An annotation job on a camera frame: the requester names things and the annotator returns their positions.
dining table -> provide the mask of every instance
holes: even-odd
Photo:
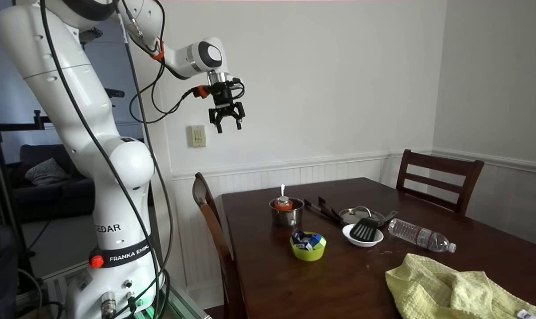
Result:
[[[366,206],[443,234],[454,253],[434,253],[401,240],[382,228],[373,247],[351,244],[341,226],[304,208],[297,227],[321,234],[323,257],[314,262],[292,253],[292,228],[274,226],[268,203],[280,188],[223,194],[233,258],[250,319],[401,318],[385,272],[406,254],[438,261],[457,271],[484,271],[511,294],[536,306],[536,244],[461,216],[367,178],[286,186],[286,195],[317,203],[324,198],[339,212]]]

dish towel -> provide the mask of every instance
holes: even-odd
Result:
[[[386,283],[404,319],[536,318],[535,306],[483,271],[459,272],[423,256],[407,254],[401,266],[386,272]]]

wall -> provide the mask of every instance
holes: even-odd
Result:
[[[432,146],[446,2],[163,5],[168,45],[181,48],[219,37],[231,74],[246,85],[241,131],[225,119],[225,132],[217,135],[207,124],[211,99],[189,98],[174,115],[150,126],[160,163],[170,165],[174,196],[179,242],[167,268],[199,305],[210,307],[222,295],[217,256],[191,196],[195,172],[205,174],[217,195],[355,176],[394,185],[401,151]],[[140,82],[149,83],[156,63],[139,50],[134,58]],[[160,106],[170,107],[203,83],[204,75],[184,82],[164,76]],[[153,119],[156,112],[144,97]],[[282,119],[285,125],[278,123]],[[207,147],[188,148],[186,126],[199,124],[206,125]],[[156,198],[158,218],[166,225],[163,199]],[[166,234],[160,227],[162,242]]]
[[[536,242],[536,0],[448,2],[434,153],[485,161],[467,215]]]
[[[10,5],[11,0],[0,0],[0,11]],[[132,120],[128,112],[128,103],[136,89],[120,27],[112,22],[104,22],[99,28],[104,32],[103,36],[87,44],[85,52],[103,85],[126,93],[124,98],[112,98],[112,103],[116,105],[113,111],[118,131],[122,135],[142,137],[140,125]],[[32,123],[35,109],[45,115],[0,43],[0,123]],[[19,161],[19,148],[23,144],[61,143],[57,132],[49,124],[45,131],[4,132],[2,137],[6,163]]]

red button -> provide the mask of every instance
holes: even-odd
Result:
[[[91,258],[91,266],[92,268],[100,268],[104,264],[104,259],[102,259],[102,256],[97,255]]]

floor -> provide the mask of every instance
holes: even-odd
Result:
[[[224,319],[224,306],[211,307],[209,309],[205,309],[205,312],[213,319]]]
[[[30,245],[46,222],[32,222],[21,226],[25,242]],[[96,245],[96,234],[91,215],[62,218],[51,221],[32,248],[33,272],[37,277],[81,263],[89,258]]]

